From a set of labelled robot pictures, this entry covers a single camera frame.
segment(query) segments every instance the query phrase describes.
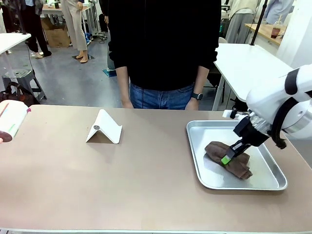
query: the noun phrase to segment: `blue jeans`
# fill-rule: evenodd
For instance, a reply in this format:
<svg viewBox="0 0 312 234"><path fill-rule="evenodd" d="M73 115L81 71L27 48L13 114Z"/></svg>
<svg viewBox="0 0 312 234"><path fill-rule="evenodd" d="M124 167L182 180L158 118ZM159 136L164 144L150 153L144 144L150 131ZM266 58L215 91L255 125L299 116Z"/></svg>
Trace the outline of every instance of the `blue jeans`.
<svg viewBox="0 0 312 234"><path fill-rule="evenodd" d="M172 91L142 89L130 84L130 100L138 109L184 110L190 101L194 84Z"/></svg>

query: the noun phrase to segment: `silver baking tray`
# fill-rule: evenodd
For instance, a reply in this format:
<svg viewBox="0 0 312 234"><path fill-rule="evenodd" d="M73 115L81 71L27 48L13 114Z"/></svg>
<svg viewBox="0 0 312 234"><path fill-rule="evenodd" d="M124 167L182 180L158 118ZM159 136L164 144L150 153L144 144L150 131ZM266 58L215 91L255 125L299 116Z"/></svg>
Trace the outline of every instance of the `silver baking tray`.
<svg viewBox="0 0 312 234"><path fill-rule="evenodd" d="M199 181L207 188L218 190L270 190L279 191L287 187L287 180L271 156L267 147L250 147L248 166L253 176L241 180L220 165L212 162L205 147L211 141L232 145L239 140L233 132L238 121L191 121L186 130L190 140L196 173Z"/></svg>

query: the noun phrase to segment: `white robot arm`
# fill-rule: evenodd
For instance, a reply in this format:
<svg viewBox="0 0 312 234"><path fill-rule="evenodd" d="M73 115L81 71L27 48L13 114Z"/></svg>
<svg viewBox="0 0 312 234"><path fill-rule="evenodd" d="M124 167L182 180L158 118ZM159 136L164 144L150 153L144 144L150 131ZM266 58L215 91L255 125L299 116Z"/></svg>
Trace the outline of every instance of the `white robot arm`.
<svg viewBox="0 0 312 234"><path fill-rule="evenodd" d="M250 146L260 146L272 137L277 147L284 149L284 131L294 138L312 137L312 64L293 70L283 77L266 79L251 89L247 96L249 114L235 127L242 137L230 146L223 164L240 155ZM234 111L231 117L239 115Z"/></svg>

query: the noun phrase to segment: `black pole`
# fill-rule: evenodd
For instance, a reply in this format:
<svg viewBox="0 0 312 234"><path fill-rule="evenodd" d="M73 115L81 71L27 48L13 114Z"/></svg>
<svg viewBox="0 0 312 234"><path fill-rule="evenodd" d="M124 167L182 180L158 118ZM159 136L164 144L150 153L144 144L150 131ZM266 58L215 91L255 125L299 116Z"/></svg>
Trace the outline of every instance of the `black pole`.
<svg viewBox="0 0 312 234"><path fill-rule="evenodd" d="M257 27L256 27L254 35L253 35L252 42L250 43L250 45L254 45L254 41L255 41L255 39L256 39L256 37L258 35L259 28L260 28L260 25L261 25L261 21L262 21L263 16L264 16L265 9L267 8L267 4L268 4L268 0L265 0L265 2L263 4L263 7L262 7L262 11L261 11L261 15L260 15Z"/></svg>
<svg viewBox="0 0 312 234"><path fill-rule="evenodd" d="M19 24L20 24L20 27L21 27L21 33L23 33L25 35L26 34L26 30L25 30L23 19L21 17L21 13L20 13L21 9L19 8L19 0L14 0L14 4L15 4L16 13L17 13L17 15L19 17Z"/></svg>

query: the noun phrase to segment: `stool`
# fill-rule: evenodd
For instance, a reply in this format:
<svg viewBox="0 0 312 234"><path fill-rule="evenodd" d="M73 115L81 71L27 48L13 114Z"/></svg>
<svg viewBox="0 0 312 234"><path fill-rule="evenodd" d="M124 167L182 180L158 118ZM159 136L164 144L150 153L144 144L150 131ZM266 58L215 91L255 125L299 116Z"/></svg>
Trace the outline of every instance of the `stool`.
<svg viewBox="0 0 312 234"><path fill-rule="evenodd" d="M27 89L29 92L31 92L33 95L34 93L38 93L38 96L36 97L34 95L34 97L40 101L41 99L47 99L44 91L42 90L37 78L35 77L35 75L33 74L33 72L31 70L28 69L13 69L13 73L15 77L10 77L9 73L5 73L2 76L2 81L4 84L4 87L6 89L6 87L8 87L9 83L17 80L17 83L20 84L21 86L23 86L25 89ZM37 88L32 88L30 86L30 82L34 80L34 82L36 83Z"/></svg>

